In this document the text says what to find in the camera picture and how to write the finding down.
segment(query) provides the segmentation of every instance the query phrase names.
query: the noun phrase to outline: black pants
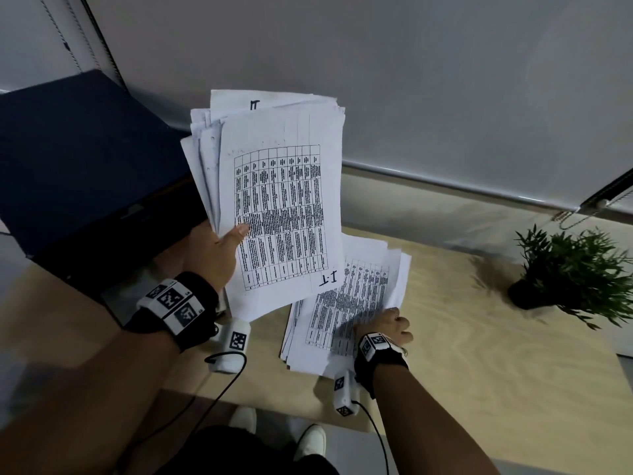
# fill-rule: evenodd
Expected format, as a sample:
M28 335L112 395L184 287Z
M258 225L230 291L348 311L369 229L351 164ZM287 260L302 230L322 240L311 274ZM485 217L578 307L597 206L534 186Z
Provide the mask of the black pants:
M207 427L197 432L156 475L207 472L339 475L321 455L308 455L293 462L280 451L266 446L252 433L225 426Z

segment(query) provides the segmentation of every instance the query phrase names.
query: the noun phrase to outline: black plant pot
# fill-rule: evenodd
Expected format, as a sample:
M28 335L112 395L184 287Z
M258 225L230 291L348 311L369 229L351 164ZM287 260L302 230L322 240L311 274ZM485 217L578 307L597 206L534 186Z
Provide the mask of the black plant pot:
M539 293L539 291L534 288L534 285L522 279L508 288L508 297L510 297L512 303L523 310L532 310L540 306L554 304L550 299Z

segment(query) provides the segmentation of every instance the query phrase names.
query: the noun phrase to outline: black wristband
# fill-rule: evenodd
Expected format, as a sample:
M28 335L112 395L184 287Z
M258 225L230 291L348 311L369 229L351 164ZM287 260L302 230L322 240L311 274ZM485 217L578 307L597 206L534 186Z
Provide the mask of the black wristband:
M356 381L368 391L372 399L376 398L374 394L374 371L378 364L401 365L407 370L409 369L409 366L402 356L402 349L387 340L388 338L382 334L369 333L364 335L358 342L358 354L354 361ZM380 345L382 344L386 344L387 346L380 349Z
M215 320L217 319L217 314L215 310L218 306L218 294L205 279L191 271L183 271L175 280L193 294L193 297L186 298L181 302L180 306L183 306L190 298L197 300L204 309L198 312L198 316L195 316L184 328L179 327L179 331L174 333L173 327L170 327L165 322L165 318L168 318L166 315L160 317L152 310L141 307L134 313L123 329L132 333L156 333L165 330L173 337L182 352L192 346L208 341L210 337L216 333ZM162 288L164 288L164 286L158 286L147 296L154 298L152 294L156 290L160 292Z

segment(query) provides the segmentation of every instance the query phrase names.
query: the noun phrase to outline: stack of papers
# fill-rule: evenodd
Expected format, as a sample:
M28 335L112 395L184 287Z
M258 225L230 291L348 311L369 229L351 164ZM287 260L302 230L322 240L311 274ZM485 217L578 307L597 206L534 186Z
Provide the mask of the stack of papers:
M343 235L340 287L292 304L280 358L297 372L334 378L354 366L353 325L405 298L411 256L387 243Z
M226 285L232 316L254 320L343 283L341 161L345 110L336 99L212 90L182 140L213 229L250 232Z

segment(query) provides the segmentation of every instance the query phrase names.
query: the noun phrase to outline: white sensor device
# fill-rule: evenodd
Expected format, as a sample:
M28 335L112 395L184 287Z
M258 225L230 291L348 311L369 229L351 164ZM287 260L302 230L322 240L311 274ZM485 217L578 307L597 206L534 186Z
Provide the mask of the white sensor device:
M241 351L246 353L251 325L242 319L230 319L224 325L218 325L218 333L210 338L220 344L219 352ZM210 372L238 373L244 365L244 358L240 355L223 355L209 363Z
M352 403L360 398L360 387L352 370L342 370L334 377L334 409L342 416L356 415L360 409Z

